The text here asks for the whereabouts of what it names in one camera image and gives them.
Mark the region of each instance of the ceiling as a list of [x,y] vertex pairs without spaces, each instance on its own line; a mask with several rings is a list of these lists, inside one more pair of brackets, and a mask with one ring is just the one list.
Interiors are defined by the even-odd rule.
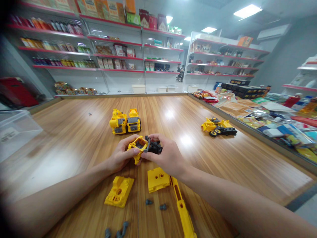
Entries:
[[[261,6],[262,16],[240,20],[234,12],[250,5]],[[172,26],[183,29],[183,35],[201,31],[210,26],[222,29],[221,36],[236,38],[260,29],[276,26],[267,24],[271,19],[279,19],[283,24],[317,13],[316,0],[135,0],[136,9],[145,9],[150,14],[172,16]]]

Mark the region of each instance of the white box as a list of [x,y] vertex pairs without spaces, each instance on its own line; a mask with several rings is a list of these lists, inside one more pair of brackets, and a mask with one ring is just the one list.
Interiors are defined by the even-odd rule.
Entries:
[[0,162],[42,131],[27,110],[0,112]]
[[167,87],[164,87],[164,86],[158,87],[158,92],[159,93],[166,93],[166,89],[167,89]]
[[198,87],[194,84],[188,85],[188,90],[190,93],[196,92],[198,90]]
[[174,93],[178,87],[175,84],[169,84],[167,85],[167,92],[168,93]]
[[133,84],[133,93],[134,94],[145,94],[145,85],[144,84]]

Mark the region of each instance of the ceiling light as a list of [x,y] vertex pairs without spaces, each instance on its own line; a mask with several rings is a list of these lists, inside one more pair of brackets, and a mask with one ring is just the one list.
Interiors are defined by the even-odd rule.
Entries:
[[258,13],[260,11],[262,11],[262,9],[260,7],[257,7],[253,4],[251,4],[245,8],[242,8],[241,10],[235,12],[234,15],[244,19],[244,18],[252,16],[255,13]]
[[166,16],[166,22],[169,24],[172,21],[173,17]]
[[212,33],[216,30],[216,28],[213,27],[206,27],[205,29],[201,30],[202,32],[206,32],[206,33]]

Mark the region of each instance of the toy wheel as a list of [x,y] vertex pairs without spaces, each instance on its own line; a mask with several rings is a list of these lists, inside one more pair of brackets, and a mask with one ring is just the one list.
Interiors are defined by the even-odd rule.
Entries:
[[211,137],[216,137],[218,134],[216,132],[212,131],[212,132],[209,132],[209,135]]

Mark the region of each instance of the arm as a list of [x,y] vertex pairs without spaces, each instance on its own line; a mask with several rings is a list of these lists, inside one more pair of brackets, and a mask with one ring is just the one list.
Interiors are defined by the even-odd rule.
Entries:
[[73,206],[111,174],[121,170],[139,150],[125,151],[138,138],[132,135],[121,140],[110,158],[97,166],[41,190],[12,204],[13,228],[22,237],[42,237]]
[[161,134],[162,153],[142,153],[166,173],[204,198],[246,237],[315,237],[317,229],[285,207],[230,181],[210,175],[184,161],[176,143]]

